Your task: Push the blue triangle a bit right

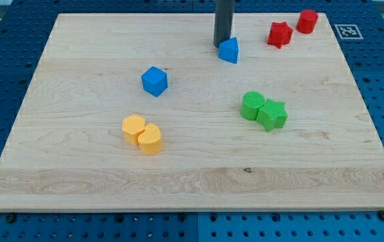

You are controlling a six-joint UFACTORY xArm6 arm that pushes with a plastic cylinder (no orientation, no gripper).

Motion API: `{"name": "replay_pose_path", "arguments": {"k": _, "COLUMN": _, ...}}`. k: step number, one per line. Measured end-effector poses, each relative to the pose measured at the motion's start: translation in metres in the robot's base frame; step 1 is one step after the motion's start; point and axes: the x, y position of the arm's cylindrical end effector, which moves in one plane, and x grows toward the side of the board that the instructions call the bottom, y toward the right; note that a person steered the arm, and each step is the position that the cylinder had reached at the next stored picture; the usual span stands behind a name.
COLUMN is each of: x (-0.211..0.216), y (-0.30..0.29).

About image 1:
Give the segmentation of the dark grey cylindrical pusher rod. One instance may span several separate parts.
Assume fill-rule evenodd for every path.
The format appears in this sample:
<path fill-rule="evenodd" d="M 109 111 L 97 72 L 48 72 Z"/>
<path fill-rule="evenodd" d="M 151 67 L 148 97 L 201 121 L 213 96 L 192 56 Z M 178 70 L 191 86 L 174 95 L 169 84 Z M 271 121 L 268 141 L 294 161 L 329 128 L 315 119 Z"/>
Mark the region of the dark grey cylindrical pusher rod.
<path fill-rule="evenodd" d="M 234 0 L 216 0 L 213 34 L 213 45 L 216 48 L 218 48 L 222 42 L 230 39 L 231 37 L 231 27 L 234 11 Z"/>

